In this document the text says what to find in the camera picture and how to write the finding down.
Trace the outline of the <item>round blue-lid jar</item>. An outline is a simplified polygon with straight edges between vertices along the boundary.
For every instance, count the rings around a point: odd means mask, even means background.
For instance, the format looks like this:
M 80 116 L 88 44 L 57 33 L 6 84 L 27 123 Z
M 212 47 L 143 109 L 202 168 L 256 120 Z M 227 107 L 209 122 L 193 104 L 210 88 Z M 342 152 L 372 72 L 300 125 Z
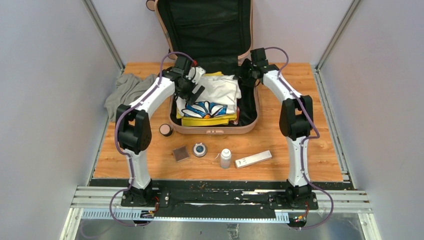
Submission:
M 196 157 L 202 158 L 207 154 L 208 149 L 204 143 L 198 142 L 193 145 L 192 151 Z

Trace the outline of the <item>white bottle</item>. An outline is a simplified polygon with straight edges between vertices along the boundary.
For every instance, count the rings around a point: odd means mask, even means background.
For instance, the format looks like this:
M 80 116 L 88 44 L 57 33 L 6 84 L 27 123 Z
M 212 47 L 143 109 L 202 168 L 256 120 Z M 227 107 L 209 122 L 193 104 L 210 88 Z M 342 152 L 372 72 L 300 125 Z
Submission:
M 228 169 L 231 165 L 232 153 L 228 148 L 223 149 L 220 152 L 220 167 L 223 169 Z

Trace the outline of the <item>white rectangular box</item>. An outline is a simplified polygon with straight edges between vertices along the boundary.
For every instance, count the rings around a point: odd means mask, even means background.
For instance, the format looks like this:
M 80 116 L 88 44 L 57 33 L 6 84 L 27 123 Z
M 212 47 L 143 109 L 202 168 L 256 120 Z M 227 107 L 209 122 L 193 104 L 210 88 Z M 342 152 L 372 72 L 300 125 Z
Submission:
M 235 167 L 237 169 L 248 167 L 250 165 L 269 160 L 272 157 L 273 156 L 269 150 L 263 151 L 254 155 L 250 155 L 250 156 L 235 160 Z

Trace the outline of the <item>red white garment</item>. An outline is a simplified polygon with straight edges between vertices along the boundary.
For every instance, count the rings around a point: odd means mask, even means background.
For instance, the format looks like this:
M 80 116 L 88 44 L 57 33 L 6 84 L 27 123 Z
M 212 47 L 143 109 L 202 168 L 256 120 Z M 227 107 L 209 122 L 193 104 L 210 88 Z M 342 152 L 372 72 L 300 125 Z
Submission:
M 236 108 L 236 118 L 235 118 L 235 119 L 233 119 L 233 120 L 231 121 L 231 123 L 232 123 L 233 125 L 237 126 L 237 125 L 239 124 L 239 121 L 240 121 L 240 108 L 239 108 L 239 107 L 237 107 L 237 108 Z

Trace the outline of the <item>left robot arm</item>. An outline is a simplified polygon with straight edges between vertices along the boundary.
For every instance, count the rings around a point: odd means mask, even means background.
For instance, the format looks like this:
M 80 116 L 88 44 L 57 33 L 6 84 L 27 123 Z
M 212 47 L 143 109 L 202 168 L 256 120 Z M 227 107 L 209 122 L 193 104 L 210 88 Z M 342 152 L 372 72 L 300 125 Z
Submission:
M 116 113 L 114 143 L 118 152 L 126 157 L 130 173 L 129 186 L 124 191 L 132 194 L 135 202 L 142 207 L 153 201 L 147 163 L 153 113 L 170 96 L 194 104 L 205 90 L 199 84 L 205 71 L 189 55 L 178 51 L 175 55 L 177 58 L 171 69 L 162 69 L 141 97 L 129 105 L 120 105 Z

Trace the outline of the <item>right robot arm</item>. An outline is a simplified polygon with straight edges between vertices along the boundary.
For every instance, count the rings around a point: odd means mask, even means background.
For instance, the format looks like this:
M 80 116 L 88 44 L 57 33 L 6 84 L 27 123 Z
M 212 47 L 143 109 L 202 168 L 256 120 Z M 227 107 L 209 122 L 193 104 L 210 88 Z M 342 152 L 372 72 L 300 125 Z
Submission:
M 260 82 L 277 97 L 281 103 L 279 129 L 287 141 L 289 174 L 285 190 L 286 204 L 298 209 L 312 195 L 312 186 L 307 171 L 307 146 L 313 121 L 313 101 L 309 95 L 302 95 L 283 77 L 282 69 L 270 64 L 266 48 L 251 50 L 251 59 L 244 60 L 239 76 L 242 83 L 254 87 Z

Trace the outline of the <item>pink open suitcase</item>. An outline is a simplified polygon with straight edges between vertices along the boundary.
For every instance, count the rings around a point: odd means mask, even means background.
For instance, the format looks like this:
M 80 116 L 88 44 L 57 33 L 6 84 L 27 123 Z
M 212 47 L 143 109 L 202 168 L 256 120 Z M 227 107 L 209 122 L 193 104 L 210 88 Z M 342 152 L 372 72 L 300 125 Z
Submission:
M 237 74 L 253 48 L 251 0 L 148 0 L 157 15 L 169 52 L 183 52 L 206 73 Z M 184 126 L 177 118 L 177 104 L 170 99 L 169 120 L 181 134 L 240 135 L 250 132 L 260 114 L 259 93 L 254 83 L 238 82 L 241 99 L 237 120 L 211 126 Z

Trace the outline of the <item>grey cloth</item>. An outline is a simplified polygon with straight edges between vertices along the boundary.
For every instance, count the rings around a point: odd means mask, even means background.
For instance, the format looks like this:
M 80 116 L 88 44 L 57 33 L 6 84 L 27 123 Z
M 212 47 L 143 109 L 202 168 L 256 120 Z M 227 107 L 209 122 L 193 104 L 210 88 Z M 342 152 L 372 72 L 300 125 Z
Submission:
M 108 121 L 116 121 L 117 108 L 121 105 L 129 105 L 141 97 L 155 82 L 156 74 L 150 74 L 141 78 L 133 73 L 122 74 L 115 81 L 115 89 L 106 98 L 104 107 L 107 110 Z

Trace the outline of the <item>square clear compact case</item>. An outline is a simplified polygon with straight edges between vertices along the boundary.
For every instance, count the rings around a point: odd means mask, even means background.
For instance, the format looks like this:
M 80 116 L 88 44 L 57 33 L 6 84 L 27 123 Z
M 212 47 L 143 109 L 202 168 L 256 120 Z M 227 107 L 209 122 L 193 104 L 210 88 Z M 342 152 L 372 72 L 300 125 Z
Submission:
M 186 145 L 173 149 L 172 155 L 176 163 L 188 160 L 190 158 L 190 154 Z

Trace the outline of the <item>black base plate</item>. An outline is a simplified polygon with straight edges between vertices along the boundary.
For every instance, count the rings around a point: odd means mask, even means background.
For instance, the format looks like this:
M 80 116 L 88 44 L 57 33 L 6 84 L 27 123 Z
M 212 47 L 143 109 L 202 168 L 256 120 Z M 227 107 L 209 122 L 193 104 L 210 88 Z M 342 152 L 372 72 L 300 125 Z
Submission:
M 268 219 L 276 210 L 317 210 L 312 187 L 286 181 L 153 180 L 123 193 L 123 207 L 158 208 L 159 217 Z

